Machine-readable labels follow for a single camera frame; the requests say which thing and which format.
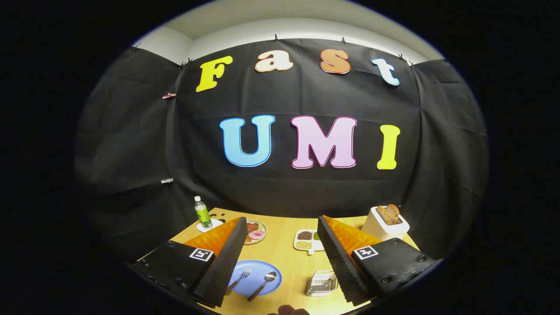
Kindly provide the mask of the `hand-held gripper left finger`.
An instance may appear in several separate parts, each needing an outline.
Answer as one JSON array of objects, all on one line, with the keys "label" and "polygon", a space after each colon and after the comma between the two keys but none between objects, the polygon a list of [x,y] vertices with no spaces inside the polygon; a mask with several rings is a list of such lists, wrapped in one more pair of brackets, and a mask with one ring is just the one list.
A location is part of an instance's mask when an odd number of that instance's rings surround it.
[{"label": "hand-held gripper left finger", "polygon": [[182,301],[220,307],[247,235],[238,217],[184,243],[167,241],[131,267]]}]

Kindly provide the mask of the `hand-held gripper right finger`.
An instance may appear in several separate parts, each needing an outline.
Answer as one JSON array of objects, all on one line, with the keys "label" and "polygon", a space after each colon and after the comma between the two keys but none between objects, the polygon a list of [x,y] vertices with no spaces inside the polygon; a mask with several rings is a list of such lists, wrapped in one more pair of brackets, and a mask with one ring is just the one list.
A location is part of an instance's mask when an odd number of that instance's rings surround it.
[{"label": "hand-held gripper right finger", "polygon": [[380,241],[324,215],[317,233],[346,301],[355,306],[400,293],[439,263],[400,238]]}]

